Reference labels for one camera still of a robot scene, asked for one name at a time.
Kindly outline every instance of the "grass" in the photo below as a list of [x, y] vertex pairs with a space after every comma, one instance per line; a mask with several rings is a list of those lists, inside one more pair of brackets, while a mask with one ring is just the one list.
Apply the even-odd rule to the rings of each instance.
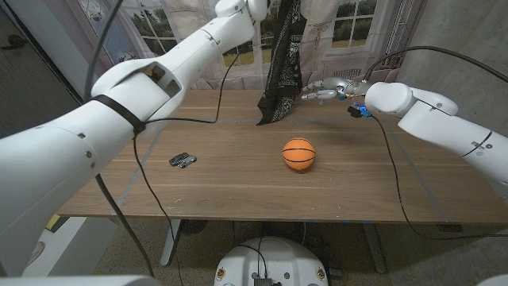
[[261, 52], [261, 56], [263, 57], [263, 64], [270, 63], [271, 60], [271, 48], [265, 49]]
[[[236, 56], [237, 55], [224, 56], [224, 65], [228, 67], [233, 62]], [[263, 57], [263, 63], [270, 63], [271, 48], [264, 49], [261, 52], [261, 56]], [[254, 52], [244, 52], [240, 54], [235, 65], [244, 65], [244, 64], [254, 64]]]
[[[365, 45], [367, 39], [363, 40], [351, 40], [351, 46], [356, 47], [360, 45]], [[332, 42], [332, 48], [347, 48], [349, 45], [349, 41], [334, 41]]]

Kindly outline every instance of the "blue connector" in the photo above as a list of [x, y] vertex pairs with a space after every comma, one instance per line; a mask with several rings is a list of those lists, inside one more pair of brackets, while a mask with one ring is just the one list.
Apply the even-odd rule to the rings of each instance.
[[372, 113], [367, 111], [365, 106], [360, 106], [359, 110], [360, 110], [360, 114], [362, 114], [362, 116], [364, 116], [364, 117], [371, 117], [372, 116]]

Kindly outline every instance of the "wooden table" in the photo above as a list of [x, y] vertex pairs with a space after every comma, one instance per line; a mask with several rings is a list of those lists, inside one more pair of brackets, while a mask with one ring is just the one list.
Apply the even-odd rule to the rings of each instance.
[[[405, 222], [383, 135], [372, 118], [355, 119], [349, 101], [298, 101], [281, 122], [256, 126], [262, 91], [224, 91], [219, 122], [170, 122], [154, 139], [138, 140], [148, 179], [173, 218], [318, 222]], [[214, 118], [217, 91], [189, 91], [175, 116]], [[421, 141], [379, 117], [397, 164], [409, 219], [419, 223], [508, 222], [508, 207], [483, 177], [452, 153]], [[283, 146], [304, 137], [315, 146], [312, 167], [296, 172]], [[187, 152], [185, 169], [168, 160]], [[162, 212], [137, 170], [132, 146], [102, 172], [126, 215]], [[67, 216], [110, 216], [90, 182], [60, 211]]]

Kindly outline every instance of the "black strap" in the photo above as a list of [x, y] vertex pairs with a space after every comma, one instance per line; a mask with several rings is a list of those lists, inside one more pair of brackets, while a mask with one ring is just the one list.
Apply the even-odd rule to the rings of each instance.
[[125, 120], [127, 120], [134, 127], [134, 136], [143, 132], [146, 129], [146, 125], [139, 118], [136, 117], [132, 112], [123, 107], [120, 103], [116, 102], [114, 99], [111, 99], [107, 95], [98, 95], [92, 98], [93, 100], [97, 100], [98, 102], [108, 106], [112, 110], [116, 111], [120, 114]]

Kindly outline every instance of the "cable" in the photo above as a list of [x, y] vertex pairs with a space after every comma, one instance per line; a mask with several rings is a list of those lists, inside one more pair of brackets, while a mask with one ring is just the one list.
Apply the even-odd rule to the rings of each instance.
[[[226, 70], [226, 72], [224, 74], [224, 78], [222, 79], [221, 90], [219, 91], [219, 101], [218, 101], [218, 104], [217, 104], [217, 113], [215, 114], [215, 119], [213, 121], [199, 120], [199, 119], [193, 119], [193, 118], [159, 118], [159, 119], [154, 119], [154, 120], [148, 120], [148, 121], [144, 122], [144, 124], [147, 125], [149, 123], [159, 122], [159, 121], [166, 121], [166, 120], [200, 122], [200, 123], [215, 123], [215, 122], [217, 122], [217, 120], [219, 118], [219, 111], [221, 109], [222, 90], [224, 88], [225, 77], [228, 75], [229, 70], [234, 65], [234, 63], [237, 61], [238, 56], [240, 56], [240, 53], [237, 54], [237, 56], [235, 57], [233, 62], [229, 65], [228, 69]], [[140, 158], [139, 158], [139, 156], [137, 154], [136, 139], [137, 139], [137, 135], [134, 136], [134, 138], [133, 138], [134, 157], [136, 158], [137, 165], [138, 165], [138, 167], [141, 170], [141, 174], [143, 175], [143, 179], [144, 179], [144, 182], [146, 183], [146, 186], [148, 187], [149, 191], [152, 193], [154, 199], [157, 201], [157, 204], [159, 205], [160, 210], [164, 213], [164, 216], [166, 216], [166, 219], [169, 222], [169, 228], [171, 230], [171, 237], [173, 238], [173, 241], [175, 241], [175, 232], [173, 231], [173, 225], [171, 224], [171, 220], [169, 219], [169, 216], [167, 215], [167, 213], [164, 210], [164, 208], [162, 207], [162, 204], [160, 203], [159, 197], [152, 190], [152, 186], [150, 186], [150, 183], [148, 182], [148, 178], [146, 176], [146, 173], [144, 172], [143, 164], [141, 163]], [[180, 284], [183, 285], [182, 273], [181, 273], [181, 270], [180, 270], [180, 262], [179, 262], [178, 254], [177, 254], [176, 250], [175, 250], [175, 258], [176, 258], [176, 264], [178, 266], [178, 276], [179, 276], [179, 279], [180, 279]]]
[[[102, 48], [102, 44], [104, 43], [104, 40], [106, 39], [106, 34], [108, 33], [108, 30], [110, 29], [111, 23], [113, 23], [114, 17], [117, 14], [118, 9], [120, 9], [120, 5], [122, 2], [123, 2], [123, 0], [117, 0], [115, 2], [113, 9], [111, 10], [110, 14], [108, 15], [108, 18], [106, 19], [106, 23], [102, 27], [101, 35], [98, 38], [97, 44], [95, 45], [94, 55], [92, 56], [92, 61], [90, 62], [90, 65], [88, 66], [87, 77], [85, 79], [85, 94], [83, 96], [83, 103], [86, 103], [90, 100], [90, 91], [91, 91], [91, 87], [92, 87], [92, 76], [94, 74], [95, 65], [97, 64], [98, 54]], [[137, 248], [140, 250], [141, 254], [143, 255], [144, 261], [146, 262], [146, 265], [148, 266], [148, 271], [150, 272], [150, 276], [155, 278], [155, 274], [154, 274], [153, 268], [152, 268], [152, 263], [150, 263], [150, 260], [148, 258], [146, 251], [144, 250], [144, 247], [142, 246], [140, 240], [137, 238], [133, 229], [130, 227], [124, 214], [120, 211], [120, 207], [118, 207], [117, 203], [114, 201], [113, 196], [111, 196], [110, 191], [108, 190], [106, 184], [104, 183], [104, 180], [102, 179], [100, 173], [96, 175], [95, 180], [97, 181], [98, 186], [101, 188], [102, 194], [106, 197], [108, 203], [113, 208], [114, 212], [117, 214], [117, 216], [120, 219], [121, 223], [123, 224], [124, 228], [127, 230], [130, 237], [134, 240], [134, 243], [136, 244]]]
[[494, 70], [493, 68], [487, 66], [486, 64], [480, 63], [478, 60], [472, 59], [469, 56], [465, 56], [465, 55], [460, 54], [458, 52], [450, 51], [450, 50], [448, 50], [446, 48], [438, 48], [438, 47], [433, 47], [433, 46], [414, 46], [414, 47], [409, 47], [409, 48], [403, 48], [401, 50], [398, 50], [397, 52], [392, 52], [391, 54], [383, 56], [382, 58], [377, 60], [372, 66], [370, 66], [370, 68], [365, 73], [364, 80], [370, 79], [371, 78], [371, 73], [374, 71], [374, 68], [379, 63], [384, 61], [385, 59], [387, 59], [387, 58], [389, 58], [391, 56], [394, 56], [394, 55], [398, 55], [399, 53], [408, 52], [408, 51], [415, 51], [415, 50], [430, 50], [430, 51], [435, 51], [435, 52], [442, 52], [444, 54], [457, 57], [459, 59], [467, 61], [468, 63], [474, 64], [475, 66], [477, 66], [479, 68], [482, 68], [486, 72], [491, 73], [493, 76], [501, 79], [505, 83], [508, 83], [508, 76], [503, 75], [501, 72]]
[[231, 245], [231, 248], [233, 249], [235, 247], [235, 241], [237, 239], [237, 235], [235, 234], [235, 221], [231, 221], [233, 223], [233, 245]]
[[[238, 245], [238, 246], [247, 247], [248, 249], [252, 249], [252, 250], [257, 252], [258, 257], [261, 256], [261, 258], [263, 258], [263, 263], [264, 263], [264, 279], [267, 279], [267, 277], [268, 277], [267, 262], [264, 260], [263, 254], [258, 249], [255, 249], [254, 247], [251, 247], [251, 246], [248, 246], [248, 245]], [[258, 278], [260, 277], [259, 263], [258, 263], [257, 276], [258, 276]]]
[[152, 119], [144, 122], [144, 124], [149, 124], [153, 122], [159, 122], [159, 121], [167, 121], [167, 120], [178, 120], [178, 121], [188, 121], [188, 122], [199, 122], [199, 123], [215, 123], [219, 119], [219, 110], [221, 109], [221, 100], [222, 100], [222, 89], [224, 88], [224, 82], [225, 77], [228, 75], [229, 70], [234, 65], [234, 63], [237, 61], [238, 56], [240, 56], [240, 53], [237, 53], [237, 56], [233, 60], [233, 62], [229, 65], [229, 68], [225, 71], [224, 78], [222, 78], [221, 83], [221, 90], [219, 91], [219, 102], [217, 104], [217, 113], [215, 114], [215, 119], [213, 121], [207, 121], [207, 120], [200, 120], [200, 119], [193, 119], [193, 118], [158, 118], [158, 119]]
[[307, 223], [306, 223], [306, 222], [303, 222], [303, 239], [302, 239], [302, 245], [303, 245], [303, 243], [305, 242], [305, 236], [306, 236], [306, 233], [307, 233]]
[[106, 35], [108, 34], [108, 31], [110, 30], [111, 24], [113, 24], [113, 20], [115, 15], [117, 14], [118, 10], [120, 9], [121, 3], [124, 0], [117, 0], [114, 3], [113, 9], [111, 10], [110, 14], [108, 15], [108, 18], [106, 19], [106, 22], [104, 23], [104, 26], [102, 27], [101, 34], [99, 35], [97, 39], [97, 44], [95, 45], [94, 49], [94, 55], [92, 56], [92, 61], [90, 62], [90, 65], [88, 65], [87, 70], [87, 79], [85, 81], [85, 94], [83, 95], [83, 102], [87, 103], [91, 99], [91, 91], [92, 91], [92, 77], [94, 76], [94, 70], [95, 65], [97, 64], [98, 60], [98, 54], [101, 52], [102, 44], [104, 43], [104, 40], [106, 39]]
[[[141, 170], [141, 174], [143, 175], [143, 179], [144, 179], [144, 182], [146, 183], [146, 186], [148, 187], [148, 189], [152, 193], [153, 197], [156, 199], [157, 204], [159, 205], [160, 210], [164, 213], [164, 216], [167, 219], [167, 222], [169, 222], [169, 229], [171, 231], [171, 238], [173, 238], [173, 242], [175, 242], [175, 232], [173, 231], [173, 225], [171, 224], [171, 220], [169, 219], [169, 216], [167, 215], [167, 213], [164, 210], [164, 208], [162, 207], [162, 204], [160, 203], [159, 197], [157, 197], [156, 193], [152, 190], [152, 187], [150, 186], [150, 183], [148, 182], [148, 179], [146, 177], [146, 173], [144, 172], [143, 164], [141, 163], [140, 158], [137, 155], [136, 138], [137, 138], [137, 135], [134, 136], [134, 138], [133, 138], [133, 147], [134, 147], [134, 157], [136, 158], [137, 166]], [[180, 270], [180, 261], [178, 259], [178, 254], [176, 252], [176, 248], [175, 248], [175, 258], [176, 258], [176, 265], [178, 266], [178, 277], [180, 279], [180, 284], [183, 286], [182, 273], [181, 273], [181, 270]]]
[[416, 233], [417, 235], [419, 235], [423, 238], [427, 238], [427, 239], [431, 239], [431, 240], [438, 240], [438, 241], [450, 241], [450, 240], [466, 239], [466, 238], [508, 238], [508, 234], [480, 234], [480, 235], [462, 235], [462, 236], [452, 237], [452, 238], [433, 238], [433, 237], [430, 237], [430, 236], [427, 236], [427, 235], [424, 235], [424, 234], [421, 234], [420, 232], [418, 232], [413, 227], [410, 220], [407, 218], [406, 210], [404, 209], [404, 204], [402, 203], [402, 197], [400, 194], [400, 186], [398, 184], [397, 167], [395, 166], [394, 158], [391, 155], [390, 144], [388, 143], [387, 133], [385, 132], [384, 127], [381, 124], [381, 121], [374, 115], [372, 115], [371, 117], [374, 118], [378, 122], [379, 127], [381, 127], [381, 131], [383, 131], [384, 141], [387, 144], [388, 155], [390, 155], [391, 164], [394, 166], [395, 183], [397, 184], [398, 202], [400, 203], [400, 207], [402, 209], [402, 213], [404, 214], [404, 218], [406, 219], [407, 225], [413, 230], [414, 233]]
[[102, 194], [106, 197], [106, 199], [108, 200], [108, 203], [110, 203], [114, 212], [117, 213], [117, 216], [121, 221], [121, 224], [124, 225], [124, 228], [127, 230], [130, 237], [134, 240], [134, 243], [136, 244], [137, 248], [140, 250], [141, 255], [143, 255], [144, 261], [146, 262], [146, 265], [148, 266], [148, 271], [150, 272], [150, 276], [155, 278], [155, 274], [153, 273], [152, 263], [150, 263], [150, 259], [148, 258], [146, 251], [144, 251], [144, 248], [143, 248], [140, 240], [137, 238], [133, 229], [130, 227], [124, 214], [120, 211], [120, 207], [118, 207], [117, 203], [115, 203], [115, 201], [114, 201], [113, 197], [111, 196], [110, 192], [108, 191], [108, 188], [106, 187], [106, 184], [104, 183], [104, 180], [102, 179], [101, 175], [100, 174], [96, 175], [95, 180], [97, 181], [98, 186], [101, 188]]
[[[264, 224], [263, 222], [261, 222], [261, 237], [260, 237], [260, 243], [257, 245], [257, 252], [258, 252], [258, 256], [257, 256], [257, 276], [259, 277], [260, 276], [260, 254], [261, 254], [261, 241], [263, 240], [263, 237], [264, 237]], [[264, 268], [265, 268], [265, 274], [264, 274], [264, 279], [267, 278], [267, 274], [266, 274], [266, 264], [264, 265]]]

